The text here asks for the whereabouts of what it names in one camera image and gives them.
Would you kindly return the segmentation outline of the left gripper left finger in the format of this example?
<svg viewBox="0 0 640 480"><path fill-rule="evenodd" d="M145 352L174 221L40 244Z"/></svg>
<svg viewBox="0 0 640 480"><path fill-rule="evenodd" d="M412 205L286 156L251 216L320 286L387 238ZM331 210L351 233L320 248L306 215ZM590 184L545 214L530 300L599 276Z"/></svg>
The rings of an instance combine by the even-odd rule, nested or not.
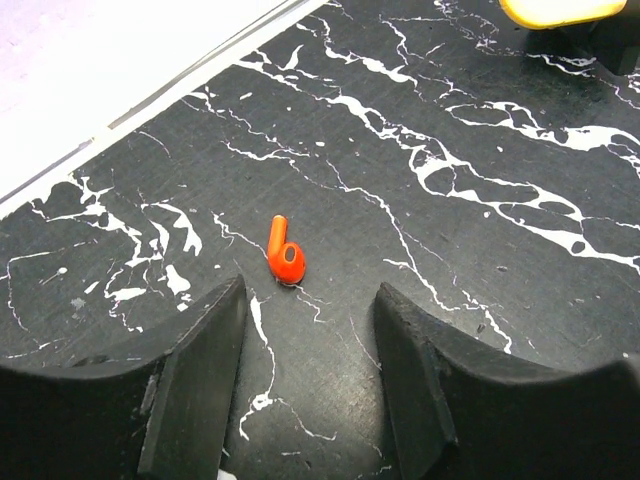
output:
<svg viewBox="0 0 640 480"><path fill-rule="evenodd" d="M247 313L236 276L105 353L3 366L2 477L216 478Z"/></svg>

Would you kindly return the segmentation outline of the red earbud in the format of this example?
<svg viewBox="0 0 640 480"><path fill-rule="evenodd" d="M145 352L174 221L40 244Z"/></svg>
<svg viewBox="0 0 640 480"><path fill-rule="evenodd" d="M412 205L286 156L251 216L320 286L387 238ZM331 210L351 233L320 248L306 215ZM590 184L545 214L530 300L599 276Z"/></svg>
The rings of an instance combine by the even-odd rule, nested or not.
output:
<svg viewBox="0 0 640 480"><path fill-rule="evenodd" d="M287 285L298 284L306 273L306 258L301 247L287 240L288 220L275 215L267 245L267 262L274 277Z"/></svg>

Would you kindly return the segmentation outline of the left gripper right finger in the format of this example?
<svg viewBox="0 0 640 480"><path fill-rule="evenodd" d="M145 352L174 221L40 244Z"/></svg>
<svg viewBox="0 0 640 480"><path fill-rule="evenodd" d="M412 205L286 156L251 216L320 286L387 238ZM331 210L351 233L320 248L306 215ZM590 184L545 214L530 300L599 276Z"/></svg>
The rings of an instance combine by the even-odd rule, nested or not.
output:
<svg viewBox="0 0 640 480"><path fill-rule="evenodd" d="M373 323L405 479L635 479L639 359L567 372L495 349L389 284Z"/></svg>

